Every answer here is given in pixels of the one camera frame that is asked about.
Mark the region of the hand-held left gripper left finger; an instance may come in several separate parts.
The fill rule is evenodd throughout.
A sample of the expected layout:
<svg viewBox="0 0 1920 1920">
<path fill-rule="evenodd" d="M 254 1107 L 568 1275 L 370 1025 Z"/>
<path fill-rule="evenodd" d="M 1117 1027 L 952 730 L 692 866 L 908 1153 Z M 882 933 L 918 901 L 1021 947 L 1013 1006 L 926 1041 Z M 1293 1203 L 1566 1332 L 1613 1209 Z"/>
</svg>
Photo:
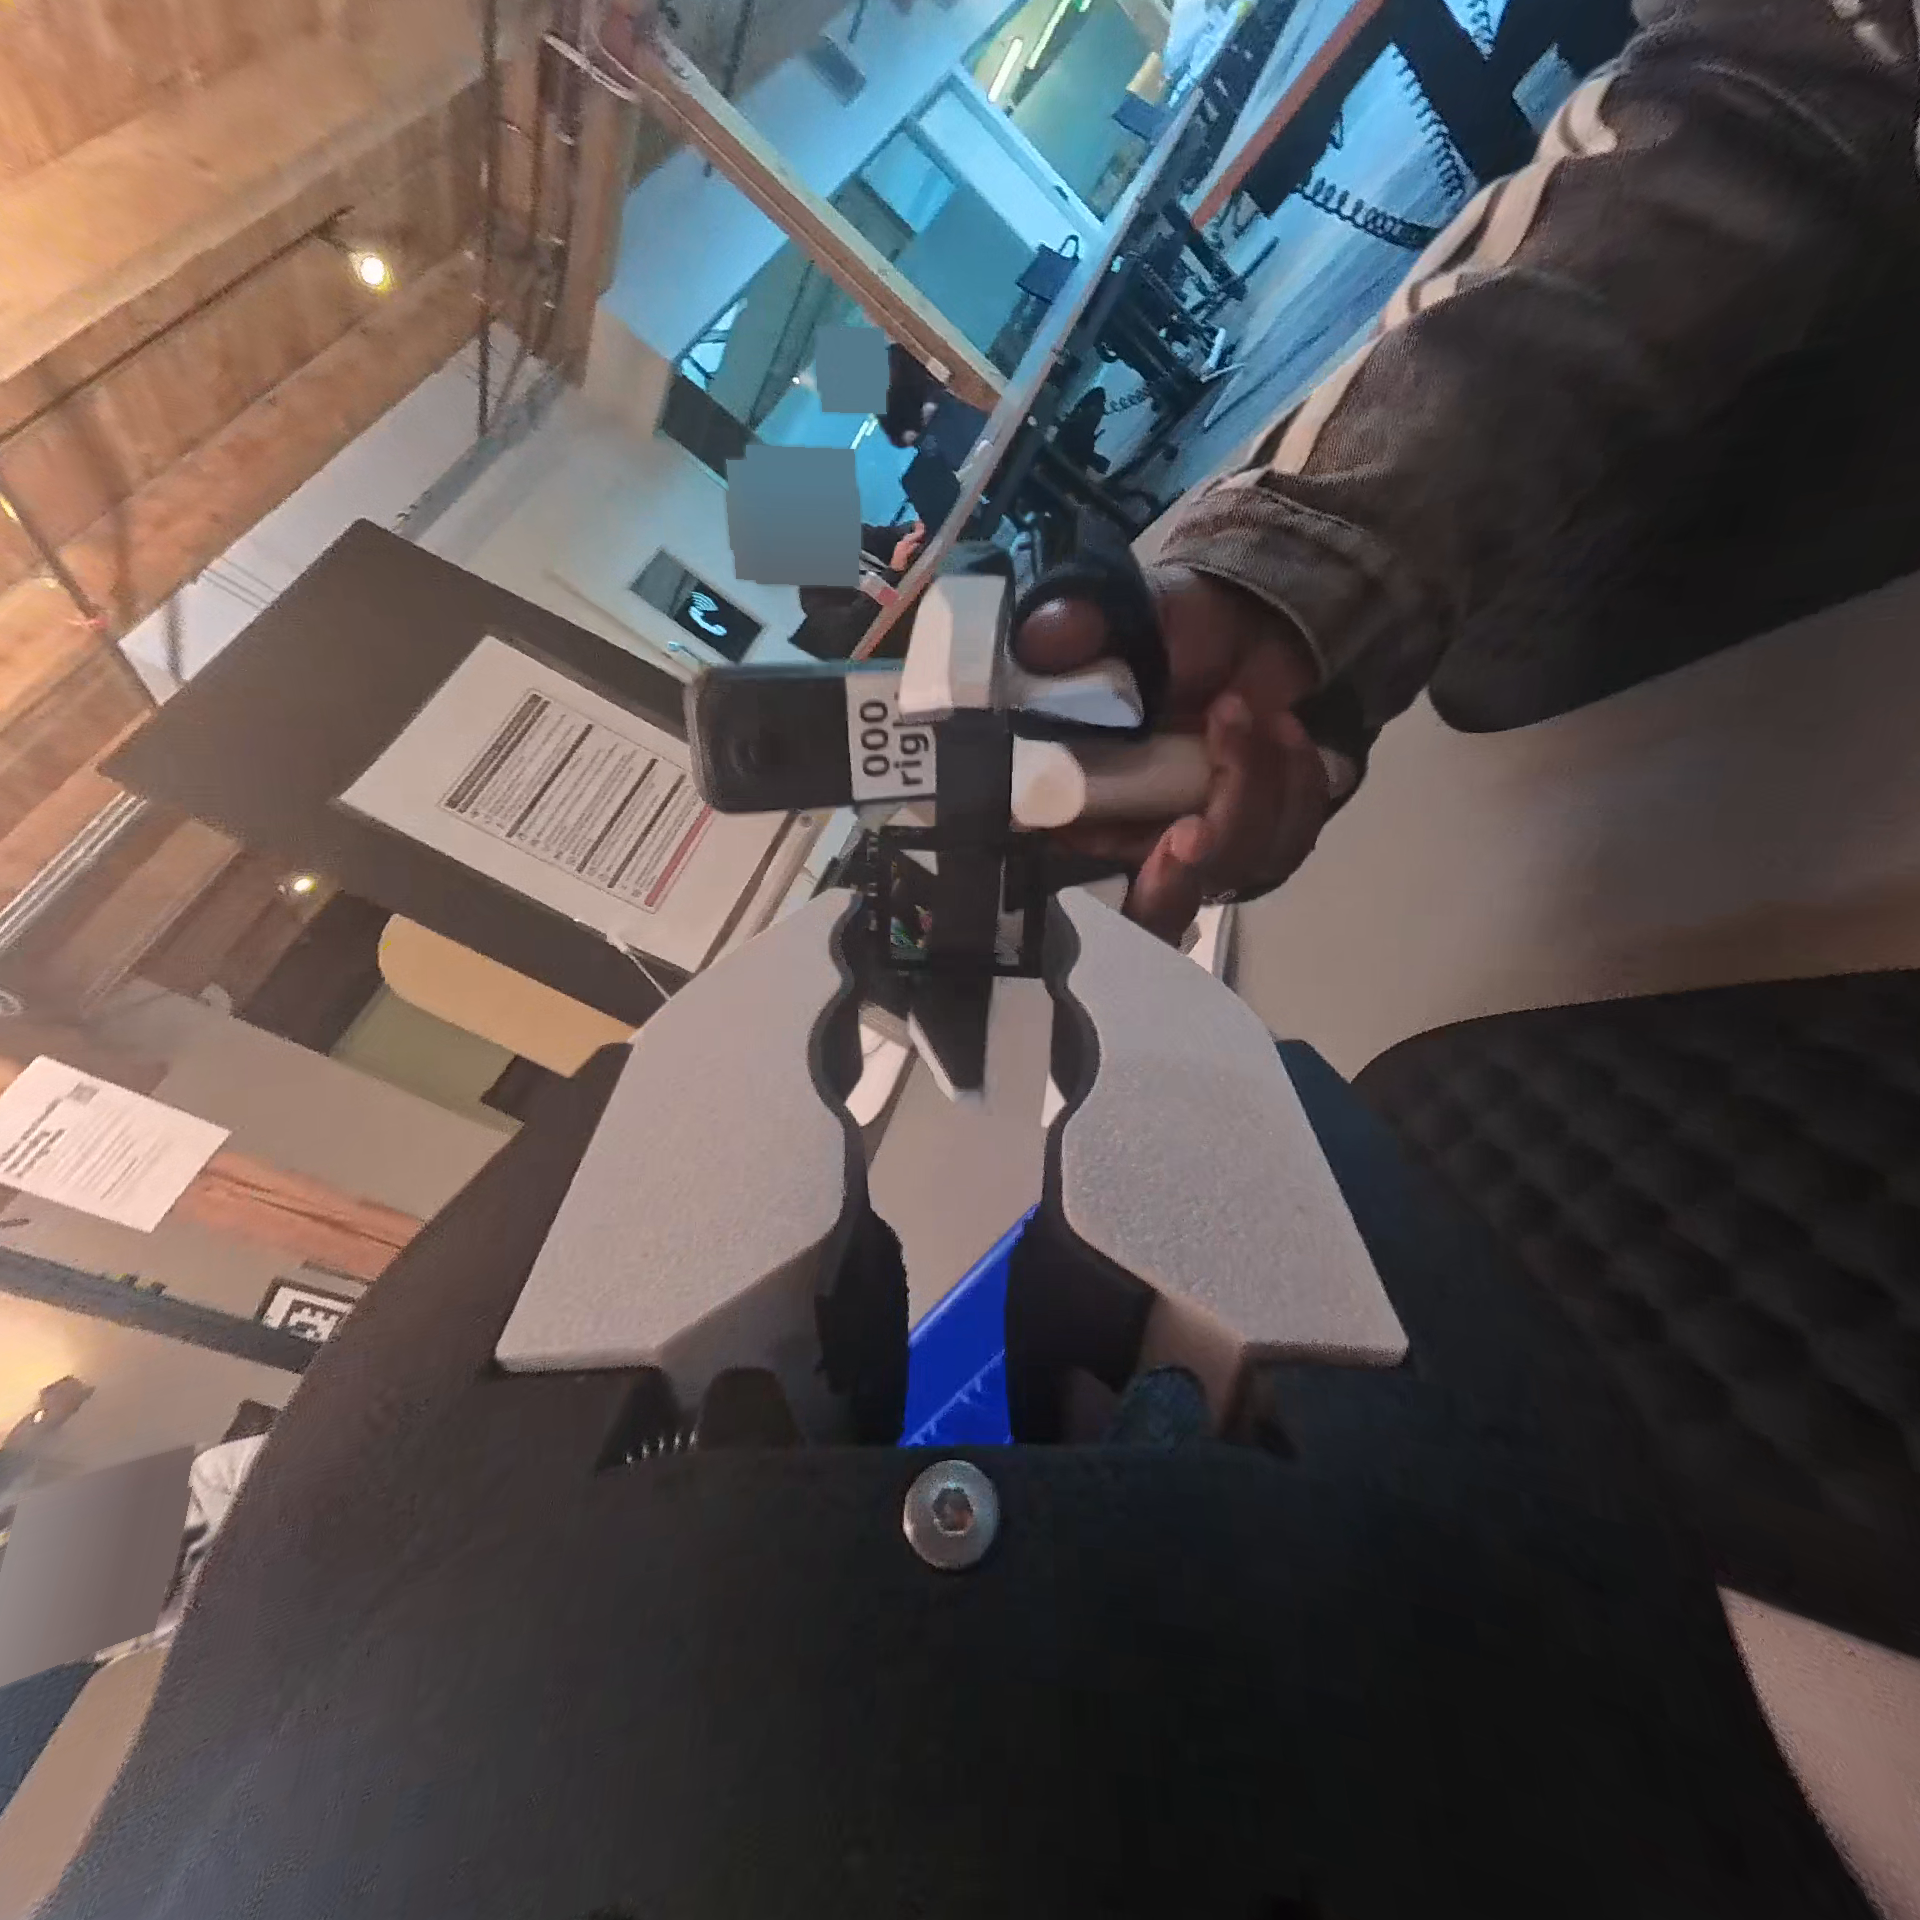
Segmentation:
<svg viewBox="0 0 1920 1920">
<path fill-rule="evenodd" d="M 804 905 L 630 1042 L 495 1341 L 511 1377 L 768 1374 L 804 1437 L 897 1443 L 908 1282 L 847 1095 L 857 910 Z"/>
</svg>

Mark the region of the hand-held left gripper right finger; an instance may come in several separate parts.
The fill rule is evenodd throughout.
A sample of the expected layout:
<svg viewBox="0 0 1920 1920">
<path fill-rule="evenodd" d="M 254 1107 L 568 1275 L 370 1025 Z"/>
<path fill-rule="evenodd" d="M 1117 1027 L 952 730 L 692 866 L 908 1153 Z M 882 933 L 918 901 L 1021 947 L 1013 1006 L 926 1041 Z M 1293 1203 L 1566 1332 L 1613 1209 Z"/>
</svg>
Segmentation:
<svg viewBox="0 0 1920 1920">
<path fill-rule="evenodd" d="M 1078 1444 L 1185 1374 L 1224 1434 L 1271 1364 L 1396 1369 L 1407 1332 L 1262 1020 L 1089 897 L 1046 910 L 1039 1203 L 1010 1259 L 1013 1441 Z"/>
</svg>

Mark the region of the black lego frame piece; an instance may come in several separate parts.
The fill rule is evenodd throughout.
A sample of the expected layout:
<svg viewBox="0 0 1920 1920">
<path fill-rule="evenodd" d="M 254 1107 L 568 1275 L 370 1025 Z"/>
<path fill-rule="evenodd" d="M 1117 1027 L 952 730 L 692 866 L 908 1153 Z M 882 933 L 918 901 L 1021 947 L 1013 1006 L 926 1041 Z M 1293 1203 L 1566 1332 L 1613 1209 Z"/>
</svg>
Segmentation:
<svg viewBox="0 0 1920 1920">
<path fill-rule="evenodd" d="M 903 813 L 862 835 L 849 876 L 870 967 L 911 979 L 1039 975 L 1048 889 L 1016 831 L 964 835 Z"/>
</svg>

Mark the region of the person's right hand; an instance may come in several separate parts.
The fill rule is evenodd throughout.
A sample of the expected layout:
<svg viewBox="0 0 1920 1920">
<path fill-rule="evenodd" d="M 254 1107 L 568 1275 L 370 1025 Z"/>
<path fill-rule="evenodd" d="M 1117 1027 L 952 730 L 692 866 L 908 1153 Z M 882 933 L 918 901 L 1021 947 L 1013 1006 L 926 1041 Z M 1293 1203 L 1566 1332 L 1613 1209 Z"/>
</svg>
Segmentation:
<svg viewBox="0 0 1920 1920">
<path fill-rule="evenodd" d="M 1124 911 L 1178 941 L 1198 910 L 1262 899 L 1293 876 L 1334 809 L 1327 761 L 1304 724 L 1326 681 L 1308 604 L 1258 591 L 1252 578 L 1156 563 L 1146 566 L 1168 686 L 1164 724 L 1198 735 L 1207 796 L 1176 813 L 1056 829 L 1069 858 L 1127 877 Z"/>
</svg>

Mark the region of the black phone sign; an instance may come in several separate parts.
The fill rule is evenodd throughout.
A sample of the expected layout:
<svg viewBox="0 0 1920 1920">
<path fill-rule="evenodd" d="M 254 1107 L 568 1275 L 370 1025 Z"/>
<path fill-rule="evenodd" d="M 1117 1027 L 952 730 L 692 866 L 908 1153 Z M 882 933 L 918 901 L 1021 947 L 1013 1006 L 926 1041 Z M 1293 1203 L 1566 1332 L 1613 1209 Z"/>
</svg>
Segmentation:
<svg viewBox="0 0 1920 1920">
<path fill-rule="evenodd" d="M 671 646 L 698 649 L 736 665 L 760 636 L 760 620 L 724 597 L 666 551 L 655 551 L 629 581 L 633 599 L 660 612 L 678 634 Z"/>
</svg>

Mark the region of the white paper notice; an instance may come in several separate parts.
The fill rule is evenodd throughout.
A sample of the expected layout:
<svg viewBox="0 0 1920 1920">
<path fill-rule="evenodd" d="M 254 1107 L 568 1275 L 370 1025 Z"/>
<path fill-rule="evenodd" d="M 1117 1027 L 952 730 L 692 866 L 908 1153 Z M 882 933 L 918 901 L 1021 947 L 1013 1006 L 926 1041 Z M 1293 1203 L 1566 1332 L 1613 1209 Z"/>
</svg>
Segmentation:
<svg viewBox="0 0 1920 1920">
<path fill-rule="evenodd" d="M 497 636 L 471 646 L 340 806 L 599 931 L 653 916 L 713 817 L 669 734 Z"/>
</svg>

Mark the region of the beige rounded panel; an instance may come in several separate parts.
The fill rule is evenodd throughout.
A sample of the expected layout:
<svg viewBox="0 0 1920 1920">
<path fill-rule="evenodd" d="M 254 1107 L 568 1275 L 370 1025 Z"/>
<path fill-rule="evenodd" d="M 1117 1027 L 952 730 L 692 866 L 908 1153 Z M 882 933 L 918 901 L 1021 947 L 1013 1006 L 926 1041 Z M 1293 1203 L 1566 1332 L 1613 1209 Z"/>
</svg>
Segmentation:
<svg viewBox="0 0 1920 1920">
<path fill-rule="evenodd" d="M 629 1045 L 660 1001 L 642 985 L 637 1014 L 607 1014 L 405 916 L 386 918 L 376 967 L 383 985 L 421 1014 L 560 1077 L 605 1047 Z"/>
</svg>

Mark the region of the blue plastic bin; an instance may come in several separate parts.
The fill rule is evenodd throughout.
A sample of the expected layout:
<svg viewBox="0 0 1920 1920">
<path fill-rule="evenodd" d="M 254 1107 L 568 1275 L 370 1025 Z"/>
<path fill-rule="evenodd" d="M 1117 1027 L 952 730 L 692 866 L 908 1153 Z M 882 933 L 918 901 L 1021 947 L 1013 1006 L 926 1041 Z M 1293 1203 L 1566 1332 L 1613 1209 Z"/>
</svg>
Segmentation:
<svg viewBox="0 0 1920 1920">
<path fill-rule="evenodd" d="M 972 1263 L 908 1335 L 900 1449 L 1006 1449 L 1013 1414 L 1006 1385 L 1002 1314 L 1014 1247 L 1031 1220 Z"/>
</svg>

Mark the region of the black divider panel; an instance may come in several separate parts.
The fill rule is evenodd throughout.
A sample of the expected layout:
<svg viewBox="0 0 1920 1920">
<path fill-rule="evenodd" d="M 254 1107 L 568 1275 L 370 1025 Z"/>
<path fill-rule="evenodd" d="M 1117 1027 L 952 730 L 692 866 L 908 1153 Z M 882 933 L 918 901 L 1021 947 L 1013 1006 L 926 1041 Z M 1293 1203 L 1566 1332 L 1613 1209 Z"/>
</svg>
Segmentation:
<svg viewBox="0 0 1920 1920">
<path fill-rule="evenodd" d="M 636 1018 L 642 985 L 660 994 L 653 975 L 678 985 L 809 892 L 826 809 L 711 809 L 671 899 L 623 931 L 564 918 L 342 809 L 348 785 L 485 636 L 669 734 L 688 767 L 684 677 L 358 518 L 106 758 L 106 778 L 607 1014 Z"/>
</svg>

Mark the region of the white paper sheet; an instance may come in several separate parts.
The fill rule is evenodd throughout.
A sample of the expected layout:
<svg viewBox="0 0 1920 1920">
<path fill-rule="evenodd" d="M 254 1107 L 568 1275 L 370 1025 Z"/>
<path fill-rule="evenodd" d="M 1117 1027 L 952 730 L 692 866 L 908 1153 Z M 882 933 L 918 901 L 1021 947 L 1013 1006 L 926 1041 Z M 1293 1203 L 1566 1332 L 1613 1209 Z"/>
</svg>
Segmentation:
<svg viewBox="0 0 1920 1920">
<path fill-rule="evenodd" d="M 228 1132 L 80 1068 L 4 1062 L 1 1187 L 132 1231 L 156 1231 Z"/>
</svg>

